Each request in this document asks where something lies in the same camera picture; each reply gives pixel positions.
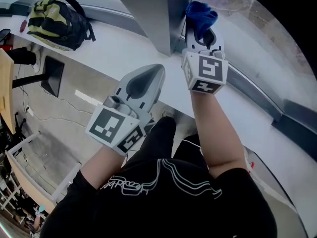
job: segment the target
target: concrete floor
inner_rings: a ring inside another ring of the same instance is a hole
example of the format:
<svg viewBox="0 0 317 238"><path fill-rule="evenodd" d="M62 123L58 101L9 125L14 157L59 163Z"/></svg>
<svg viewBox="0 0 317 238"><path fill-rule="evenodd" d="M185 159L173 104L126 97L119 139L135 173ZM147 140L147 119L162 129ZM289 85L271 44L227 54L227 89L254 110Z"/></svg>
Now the concrete floor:
<svg viewBox="0 0 317 238"><path fill-rule="evenodd" d="M27 45L30 43L15 37L14 48ZM85 164L101 147L99 142L85 133L95 106L76 96L75 91L103 103L114 92L118 82L48 49L42 49L39 74L42 73L46 56L65 63L58 98L47 93L39 83L33 83L24 86L28 97L26 94L23 96L21 89L14 89L13 102L14 111L19 112L19 120L27 119L25 135L41 132L37 139L23 148L23 153L17 159L40 186L53 193L77 162ZM16 64L14 75L17 76L18 72L19 78L34 75L30 65ZM33 111L33 115L30 112L25 113L27 106ZM165 107L161 102L153 106L155 121L160 118ZM177 122L177 138L184 138L195 129L194 119L180 112L177 112ZM139 149L142 141L133 147L134 151L129 151L129 158ZM179 143L180 140L175 139L173 154Z"/></svg>

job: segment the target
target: fiducial marker cube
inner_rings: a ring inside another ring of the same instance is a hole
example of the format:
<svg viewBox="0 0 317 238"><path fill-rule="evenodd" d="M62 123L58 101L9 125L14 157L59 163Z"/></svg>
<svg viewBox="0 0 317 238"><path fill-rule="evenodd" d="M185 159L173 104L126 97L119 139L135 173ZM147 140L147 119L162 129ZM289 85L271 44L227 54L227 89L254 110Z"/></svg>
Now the fiducial marker cube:
<svg viewBox="0 0 317 238"><path fill-rule="evenodd" d="M191 91L215 94L227 82L228 61L213 56L186 52L182 69Z"/></svg>
<svg viewBox="0 0 317 238"><path fill-rule="evenodd" d="M139 123L140 120L120 113L116 109L97 105L87 125L86 133L125 156L145 135Z"/></svg>

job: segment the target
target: person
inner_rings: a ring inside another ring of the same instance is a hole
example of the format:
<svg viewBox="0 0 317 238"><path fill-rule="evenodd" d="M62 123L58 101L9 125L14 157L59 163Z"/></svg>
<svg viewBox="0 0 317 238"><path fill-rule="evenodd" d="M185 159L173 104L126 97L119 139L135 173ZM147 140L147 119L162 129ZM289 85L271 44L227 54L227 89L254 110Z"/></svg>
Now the person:
<svg viewBox="0 0 317 238"><path fill-rule="evenodd" d="M40 237L39 232L41 231L41 226L43 225L43 214L41 214L38 210L39 206L36 208L36 217L34 219L25 220L25 224L29 228L32 238Z"/></svg>
<svg viewBox="0 0 317 238"><path fill-rule="evenodd" d="M185 138L172 158L176 123L165 112L122 168L124 157L103 146L49 215L41 237L277 237L244 147L215 96L192 92L191 98L198 135Z"/></svg>
<svg viewBox="0 0 317 238"><path fill-rule="evenodd" d="M26 47L6 51L15 64L31 65L35 73L38 73L41 68L41 53L37 45L32 48L33 51L28 51Z"/></svg>
<svg viewBox="0 0 317 238"><path fill-rule="evenodd" d="M34 219L36 217L36 212L34 208L37 206L36 202L29 196L22 196L21 194L16 194L15 198L17 201L15 212L20 217L27 217L28 215L32 216Z"/></svg>

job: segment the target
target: metal pillar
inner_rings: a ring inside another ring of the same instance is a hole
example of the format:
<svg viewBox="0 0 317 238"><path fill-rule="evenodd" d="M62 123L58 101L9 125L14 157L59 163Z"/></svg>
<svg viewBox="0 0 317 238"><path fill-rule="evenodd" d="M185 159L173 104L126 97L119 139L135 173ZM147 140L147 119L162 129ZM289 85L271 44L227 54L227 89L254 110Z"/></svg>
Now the metal pillar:
<svg viewBox="0 0 317 238"><path fill-rule="evenodd" d="M121 0L157 51L171 56L185 23L191 0Z"/></svg>

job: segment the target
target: white graphic print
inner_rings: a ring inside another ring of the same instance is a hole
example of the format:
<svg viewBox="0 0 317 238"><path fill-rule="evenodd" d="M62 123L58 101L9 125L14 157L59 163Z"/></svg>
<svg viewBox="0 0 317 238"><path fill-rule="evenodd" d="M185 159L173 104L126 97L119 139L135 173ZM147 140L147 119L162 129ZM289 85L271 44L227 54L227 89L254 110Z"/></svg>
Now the white graphic print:
<svg viewBox="0 0 317 238"><path fill-rule="evenodd" d="M107 187L112 189L112 188L116 188L117 186L120 186L122 195L138 196L143 191L147 195L148 192L153 190L158 183L161 164L162 164L162 167L170 171L175 185L181 191L192 196L199 196L203 194L204 192L211 190L212 194L215 196L214 199L217 199L222 195L222 190L221 189L214 190L211 187L211 184L209 181L204 181L201 183L192 183L188 181L182 175L180 175L176 166L173 163L170 163L166 159L157 160L157 176L152 182L137 183L134 181L128 181L124 177L113 176L109 179L108 183L106 183L101 189L107 188Z"/></svg>

